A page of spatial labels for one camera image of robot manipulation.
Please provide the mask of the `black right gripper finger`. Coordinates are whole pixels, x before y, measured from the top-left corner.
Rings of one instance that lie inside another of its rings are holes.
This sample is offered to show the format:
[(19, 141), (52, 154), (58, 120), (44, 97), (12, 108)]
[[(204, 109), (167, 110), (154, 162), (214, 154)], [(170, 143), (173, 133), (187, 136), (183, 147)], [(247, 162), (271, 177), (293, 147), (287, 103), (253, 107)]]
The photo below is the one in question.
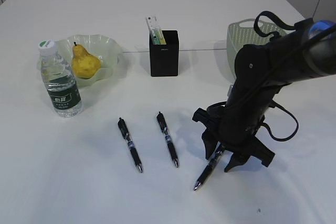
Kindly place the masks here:
[(242, 153), (233, 153), (228, 164), (224, 168), (224, 172), (228, 173), (231, 169), (237, 166), (243, 166), (250, 159), (250, 155), (242, 154)]
[(207, 160), (217, 152), (223, 152), (223, 146), (215, 139), (210, 130), (205, 130), (202, 134), (202, 140), (205, 146), (205, 158)]

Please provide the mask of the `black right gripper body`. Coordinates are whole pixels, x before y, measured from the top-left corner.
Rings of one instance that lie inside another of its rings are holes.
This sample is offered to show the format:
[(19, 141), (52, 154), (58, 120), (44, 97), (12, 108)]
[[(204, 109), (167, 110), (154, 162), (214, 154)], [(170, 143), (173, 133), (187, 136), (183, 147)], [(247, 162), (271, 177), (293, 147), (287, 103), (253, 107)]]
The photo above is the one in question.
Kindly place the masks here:
[(268, 167), (275, 153), (256, 137), (258, 126), (247, 126), (241, 129), (237, 122), (227, 118), (224, 105), (225, 102), (221, 102), (217, 108), (211, 106), (207, 110), (198, 108), (192, 120), (201, 122), (206, 127), (205, 130), (210, 130), (226, 151), (253, 156), (259, 159), (262, 165)]

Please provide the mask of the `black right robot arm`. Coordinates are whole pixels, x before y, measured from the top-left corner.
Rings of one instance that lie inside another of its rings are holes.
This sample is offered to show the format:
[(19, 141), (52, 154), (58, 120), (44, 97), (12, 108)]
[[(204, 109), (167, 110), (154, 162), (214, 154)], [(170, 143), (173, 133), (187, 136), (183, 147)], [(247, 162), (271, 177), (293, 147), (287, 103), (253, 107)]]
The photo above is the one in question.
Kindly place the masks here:
[(205, 156), (211, 157), (217, 145), (232, 153), (226, 172), (244, 165), (250, 157), (259, 159), (264, 166), (270, 165), (274, 153), (256, 134), (266, 126), (267, 109), (278, 106), (274, 96), (283, 87), (335, 74), (334, 22), (308, 18), (288, 25), (270, 11), (261, 12), (261, 16), (288, 34), (265, 33), (254, 24), (254, 31), (270, 41), (265, 45), (244, 45), (235, 58), (236, 79), (228, 99), (193, 114), (193, 121), (205, 126)]

